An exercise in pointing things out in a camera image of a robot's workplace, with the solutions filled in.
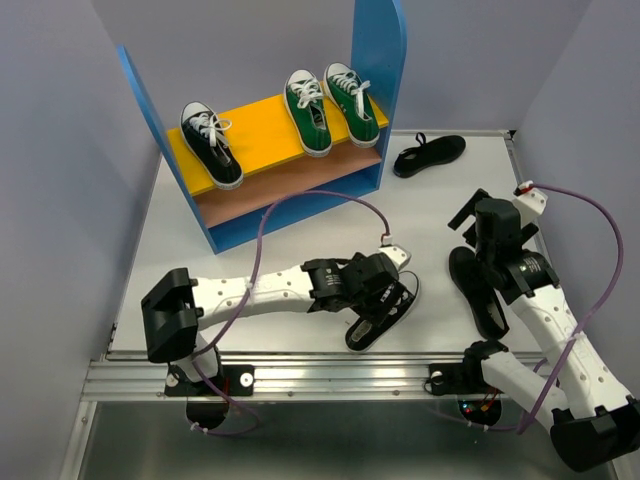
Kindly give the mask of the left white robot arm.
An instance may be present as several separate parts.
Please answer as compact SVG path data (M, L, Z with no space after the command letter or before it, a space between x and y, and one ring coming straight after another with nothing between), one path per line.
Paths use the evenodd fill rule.
M147 358L179 366L199 393L213 393L222 384L220 366L206 359L188 365L205 348L200 331L269 313L351 309L364 314L409 261L400 247L387 246L345 262L314 259L256 279L192 278L186 268L172 269L141 300Z

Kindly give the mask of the yellow upper shelf board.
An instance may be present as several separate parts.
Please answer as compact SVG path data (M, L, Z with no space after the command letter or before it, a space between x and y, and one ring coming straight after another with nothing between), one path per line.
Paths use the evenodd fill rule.
M342 113L328 99L324 101L324 105L332 148L342 143L354 145L349 138ZM226 137L242 167L244 180L251 175L309 156L301 147L282 95L224 112L222 117L232 122L232 126L226 131ZM196 195L220 189L213 184L204 166L187 148L180 129L169 130L167 137L171 156L166 159L166 163L176 181L186 188L188 196L194 199ZM378 144L371 148L378 152L381 146Z

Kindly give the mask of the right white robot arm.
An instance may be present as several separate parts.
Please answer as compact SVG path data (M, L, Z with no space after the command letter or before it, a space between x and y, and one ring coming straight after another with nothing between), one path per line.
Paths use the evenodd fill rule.
M495 388L525 412L519 428L539 422L556 453L576 472L639 448L639 402L615 377L576 320L560 279L540 253L525 248L547 198L532 183L513 200L479 189L450 221L465 246L449 255L449 272L471 307L481 340L468 347L452 379L458 392ZM553 370L547 378L521 364L502 344L507 305L533 335Z

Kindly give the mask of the aluminium mounting rail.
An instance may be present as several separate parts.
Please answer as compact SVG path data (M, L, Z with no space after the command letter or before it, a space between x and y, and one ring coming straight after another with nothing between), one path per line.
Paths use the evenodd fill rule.
M224 355L222 364L254 367L250 403L289 401L421 400L434 363L458 363L460 354L373 353L322 355ZM167 367L141 359L90 364L81 399L94 402L168 401Z

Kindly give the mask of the black leather shoe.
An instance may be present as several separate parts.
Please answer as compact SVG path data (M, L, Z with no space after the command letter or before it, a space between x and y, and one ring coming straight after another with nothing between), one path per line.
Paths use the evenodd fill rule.
M463 246L454 248L448 258L449 275L467 301L479 334L487 340L499 340L509 326L496 292L482 275L474 252Z

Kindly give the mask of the black slip-on shoe far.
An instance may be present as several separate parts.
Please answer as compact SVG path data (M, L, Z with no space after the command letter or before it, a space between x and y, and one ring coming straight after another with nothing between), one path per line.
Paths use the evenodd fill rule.
M446 135L428 141L418 132L416 146L401 151L393 165L393 173L399 178L410 178L427 168L449 164L466 150L466 140L459 135Z

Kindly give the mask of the blue shoe shelf frame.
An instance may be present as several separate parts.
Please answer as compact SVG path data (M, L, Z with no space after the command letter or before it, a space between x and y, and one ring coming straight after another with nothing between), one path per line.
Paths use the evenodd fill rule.
M379 139L373 147L381 144L378 152L383 157L376 167L368 167L313 189L284 196L269 206L213 227L205 225L195 200L176 181L214 253L230 250L254 240L259 232L270 233L282 229L345 203L351 197L362 197L379 188L406 50L406 20L399 2L356 2L348 64L361 78L372 83L367 94L380 127ZM167 137L171 129L164 127L127 49L118 46L117 52L143 117L166 161L171 156Z

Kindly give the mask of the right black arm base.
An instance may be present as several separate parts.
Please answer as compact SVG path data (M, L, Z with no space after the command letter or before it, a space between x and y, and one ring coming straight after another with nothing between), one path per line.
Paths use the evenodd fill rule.
M423 388L434 396L487 394L494 388L485 382L479 364L431 363Z

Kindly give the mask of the black canvas sneaker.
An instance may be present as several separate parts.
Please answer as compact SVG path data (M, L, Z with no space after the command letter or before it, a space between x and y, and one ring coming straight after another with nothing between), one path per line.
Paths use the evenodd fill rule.
M364 307L357 307L356 322L345 334L349 351L361 354L369 350L383 335L400 324L415 306L421 289L419 277L403 271L382 293L375 294Z
M200 161L213 184L223 190L239 187L244 173L236 160L226 131L232 122L220 118L208 105L194 101L184 106L180 131L184 143Z

